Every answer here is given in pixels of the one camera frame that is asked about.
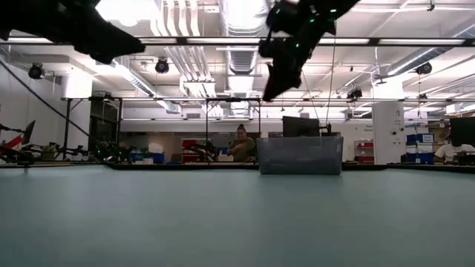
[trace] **teal table surface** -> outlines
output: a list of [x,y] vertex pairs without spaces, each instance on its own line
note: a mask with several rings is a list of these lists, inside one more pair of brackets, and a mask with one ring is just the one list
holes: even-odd
[[0,170],[0,266],[475,266],[475,176]]

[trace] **white pillar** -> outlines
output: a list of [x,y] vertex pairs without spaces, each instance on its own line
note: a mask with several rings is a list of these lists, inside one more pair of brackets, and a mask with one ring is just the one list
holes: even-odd
[[[92,76],[86,73],[72,73],[62,77],[63,94],[66,98],[88,98],[92,95]],[[70,121],[76,123],[82,130],[89,134],[91,117],[91,102],[72,101]],[[69,124],[68,147],[76,148],[82,145],[88,147],[89,138],[75,126]]]
[[[403,99],[402,82],[390,79],[383,85],[373,86],[373,97]],[[403,102],[373,104],[373,133],[375,164],[400,163],[406,153]]]

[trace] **clear plastic bin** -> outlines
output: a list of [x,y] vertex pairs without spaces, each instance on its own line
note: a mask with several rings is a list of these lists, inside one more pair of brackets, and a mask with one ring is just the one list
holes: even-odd
[[277,137],[258,139],[261,174],[341,173],[343,137]]

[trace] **person in white shirt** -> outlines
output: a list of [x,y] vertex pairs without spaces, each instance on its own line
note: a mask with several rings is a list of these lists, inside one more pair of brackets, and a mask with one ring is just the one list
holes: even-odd
[[436,162],[445,162],[450,163],[453,162],[453,158],[459,152],[472,152],[471,154],[475,154],[475,148],[471,145],[462,144],[456,141],[451,141],[448,145],[443,145],[439,150],[435,153],[435,160]]

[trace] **person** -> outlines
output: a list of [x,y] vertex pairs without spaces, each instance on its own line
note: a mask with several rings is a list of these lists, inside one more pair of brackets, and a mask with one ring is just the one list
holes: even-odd
[[475,148],[472,145],[462,144],[461,142],[452,138],[451,134],[448,136],[449,144],[443,145],[434,154],[435,162],[454,163],[454,157],[459,152],[475,152]]
[[239,125],[236,130],[236,140],[231,143],[226,154],[233,156],[235,162],[247,162],[254,148],[254,140],[247,137],[244,125]]

